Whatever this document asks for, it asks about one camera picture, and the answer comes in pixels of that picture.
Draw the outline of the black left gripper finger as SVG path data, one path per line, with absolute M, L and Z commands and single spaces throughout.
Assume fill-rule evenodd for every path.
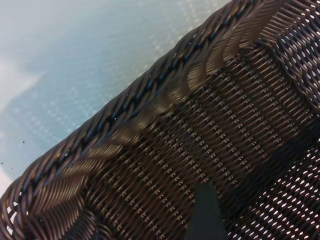
M 195 204 L 187 225 L 186 240 L 227 240 L 218 194 L 209 183 L 195 191 Z

